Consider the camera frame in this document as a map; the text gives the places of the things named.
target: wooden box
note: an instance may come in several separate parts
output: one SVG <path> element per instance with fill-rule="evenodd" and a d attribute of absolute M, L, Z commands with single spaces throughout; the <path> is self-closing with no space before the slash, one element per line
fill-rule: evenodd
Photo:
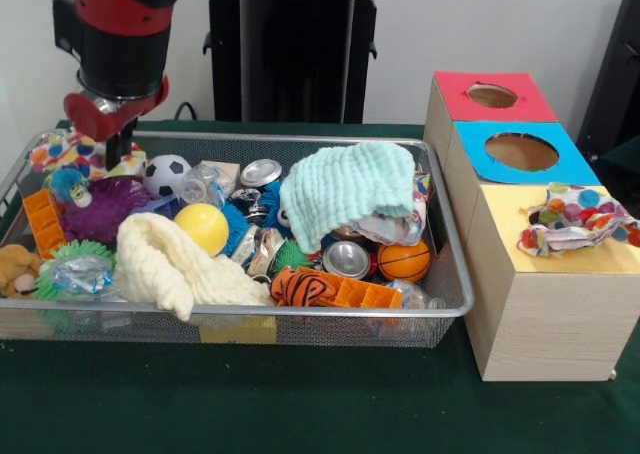
<path fill-rule="evenodd" d="M 425 140 L 474 282 L 466 322 L 482 378 L 608 379 L 640 314 L 640 253 L 615 241 L 562 259 L 517 250 L 521 209 L 544 204 L 550 182 L 605 192 L 531 78 L 436 73 Z"/>
<path fill-rule="evenodd" d="M 594 187 L 606 193 L 603 187 Z M 476 304 L 466 317 L 485 381 L 603 381 L 640 315 L 640 249 L 609 239 L 561 259 L 516 242 L 545 186 L 480 188 L 467 240 Z"/>

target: mint green towel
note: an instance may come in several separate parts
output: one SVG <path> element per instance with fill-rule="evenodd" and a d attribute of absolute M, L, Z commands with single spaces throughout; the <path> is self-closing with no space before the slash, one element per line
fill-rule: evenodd
<path fill-rule="evenodd" d="M 318 252 L 333 229 L 374 212 L 410 215 L 414 169 L 409 151 L 384 141 L 326 147 L 296 163 L 280 202 L 302 252 Z"/>

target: metal mesh basket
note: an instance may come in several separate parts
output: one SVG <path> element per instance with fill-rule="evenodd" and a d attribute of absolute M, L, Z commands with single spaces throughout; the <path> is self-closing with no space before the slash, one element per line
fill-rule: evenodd
<path fill-rule="evenodd" d="M 161 132 L 141 132 L 136 138 L 149 157 L 174 153 L 192 165 L 218 160 L 243 166 L 255 159 L 273 158 L 282 164 L 285 175 L 295 162 L 321 147 L 365 140 Z M 184 323 L 151 305 L 0 299 L 0 339 L 434 347 L 453 319 L 469 311 L 473 292 L 435 154 L 421 141 L 394 142 L 407 148 L 416 164 L 432 175 L 434 195 L 425 240 L 434 255 L 420 285 L 432 298 L 443 299 L 445 309 L 196 306 L 190 321 Z M 42 178 L 22 156 L 0 186 L 2 245 L 20 243 L 34 248 L 21 195 L 38 190 Z"/>

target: tiger print toy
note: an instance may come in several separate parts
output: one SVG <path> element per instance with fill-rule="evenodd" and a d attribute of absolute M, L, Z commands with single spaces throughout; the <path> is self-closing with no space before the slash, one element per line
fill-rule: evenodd
<path fill-rule="evenodd" d="M 307 307 L 320 299 L 332 299 L 335 288 L 318 274 L 286 267 L 271 284 L 271 297 L 279 306 Z"/>

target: orange plastic block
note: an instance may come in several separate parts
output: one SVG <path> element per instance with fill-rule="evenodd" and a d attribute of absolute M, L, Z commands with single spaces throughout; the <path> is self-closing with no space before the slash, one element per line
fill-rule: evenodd
<path fill-rule="evenodd" d="M 46 189 L 42 189 L 25 198 L 22 205 L 29 219 L 40 257 L 53 259 L 51 252 L 67 244 L 53 196 Z"/>
<path fill-rule="evenodd" d="M 318 274 L 336 289 L 336 297 L 320 301 L 325 307 L 361 307 L 368 309 L 402 309 L 402 294 L 396 289 L 379 286 L 370 282 L 356 281 L 336 276 L 328 272 L 316 271 L 305 267 L 299 272 Z"/>

